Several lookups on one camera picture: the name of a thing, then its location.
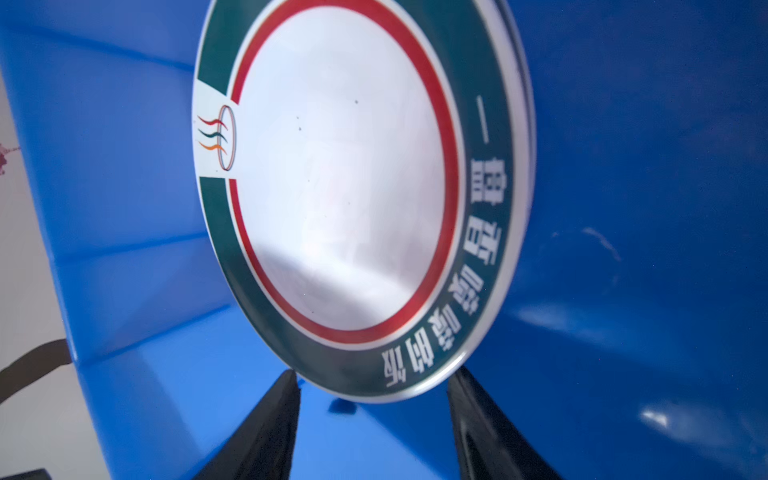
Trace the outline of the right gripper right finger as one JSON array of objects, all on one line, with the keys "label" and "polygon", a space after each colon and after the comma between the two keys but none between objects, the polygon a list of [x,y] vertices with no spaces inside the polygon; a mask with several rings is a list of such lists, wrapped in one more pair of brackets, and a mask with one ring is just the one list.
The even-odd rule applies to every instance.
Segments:
[{"label": "right gripper right finger", "polygon": [[470,371],[448,381],[452,430],[462,479],[558,479]]}]

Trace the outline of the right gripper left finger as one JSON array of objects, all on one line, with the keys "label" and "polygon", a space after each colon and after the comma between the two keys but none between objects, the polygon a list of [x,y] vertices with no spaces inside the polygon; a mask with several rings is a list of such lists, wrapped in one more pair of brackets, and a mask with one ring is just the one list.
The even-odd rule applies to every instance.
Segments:
[{"label": "right gripper left finger", "polygon": [[287,479],[299,420],[296,373],[284,371],[197,479]]}]

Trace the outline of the white plate green rim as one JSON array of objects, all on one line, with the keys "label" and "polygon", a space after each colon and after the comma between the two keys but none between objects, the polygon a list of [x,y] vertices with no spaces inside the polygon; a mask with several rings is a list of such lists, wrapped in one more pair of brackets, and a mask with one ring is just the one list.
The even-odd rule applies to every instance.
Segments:
[{"label": "white plate green rim", "polygon": [[225,279],[267,346],[362,403],[434,388],[489,332],[533,200],[504,1],[214,1],[193,157]]}]

